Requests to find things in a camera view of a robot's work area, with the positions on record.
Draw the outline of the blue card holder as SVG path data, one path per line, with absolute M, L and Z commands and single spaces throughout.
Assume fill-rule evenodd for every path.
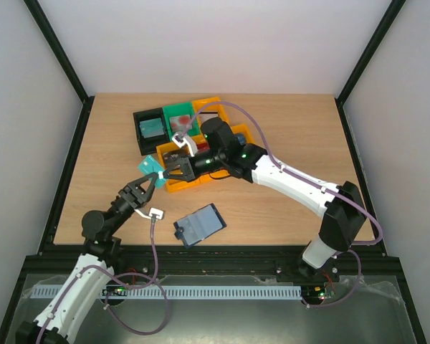
M 175 221 L 173 225 L 174 236 L 177 240 L 182 241 L 187 249 L 226 228 L 226 222 L 214 204 L 208 204 L 186 215 Z

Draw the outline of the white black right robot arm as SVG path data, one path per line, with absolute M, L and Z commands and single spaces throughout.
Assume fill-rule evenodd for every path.
M 320 181 L 291 168 L 265 148 L 241 143 L 220 118 L 204 122 L 201 132 L 208 149 L 176 159 L 164 171 L 164 178 L 190 182 L 225 170 L 234 178 L 266 186 L 306 206 L 322 223 L 317 237 L 297 261 L 298 272 L 305 280 L 315 280 L 329 258 L 351 248 L 366 220 L 360 191 L 354 183 Z

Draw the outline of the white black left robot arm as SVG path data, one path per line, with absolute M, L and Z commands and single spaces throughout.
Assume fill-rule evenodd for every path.
M 160 210 L 145 214 L 161 172 L 131 181 L 122 188 L 106 211 L 92 210 L 82 218 L 82 252 L 69 277 L 45 309 L 31 322 L 22 322 L 14 335 L 16 343 L 73 343 L 88 312 L 104 286 L 114 278 L 121 239 L 115 232 L 133 215 L 150 221 L 150 243 L 157 258 L 155 226 Z

